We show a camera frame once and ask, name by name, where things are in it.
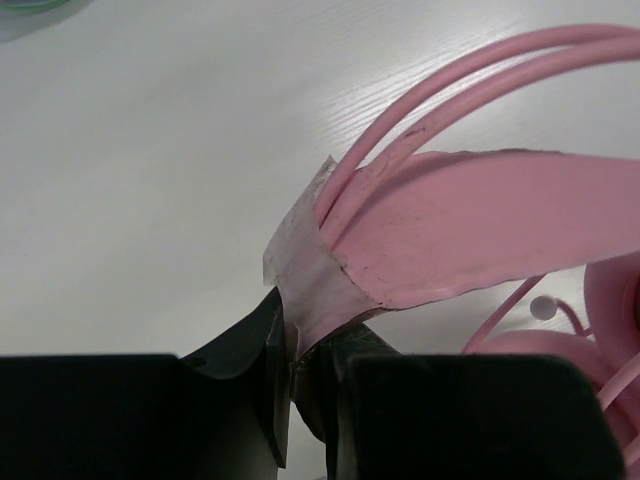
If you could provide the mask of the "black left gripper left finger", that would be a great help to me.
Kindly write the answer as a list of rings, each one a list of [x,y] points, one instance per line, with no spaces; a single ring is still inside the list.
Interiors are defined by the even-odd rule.
[[[274,479],[289,370],[270,291],[196,351],[5,356],[5,479]]]

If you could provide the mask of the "pink headphones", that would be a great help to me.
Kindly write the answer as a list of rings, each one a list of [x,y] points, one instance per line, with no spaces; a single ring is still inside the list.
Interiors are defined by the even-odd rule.
[[[639,458],[639,165],[557,151],[428,152],[486,104],[532,83],[635,61],[639,32],[606,24],[520,34],[436,71],[340,161],[323,164],[263,256],[290,356],[387,311],[517,281],[465,346],[576,366],[628,463]]]

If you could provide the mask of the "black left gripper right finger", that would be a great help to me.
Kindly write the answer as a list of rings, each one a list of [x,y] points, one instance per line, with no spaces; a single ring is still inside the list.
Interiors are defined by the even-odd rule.
[[[298,363],[332,479],[623,479],[587,379],[549,355],[405,355],[366,326]]]

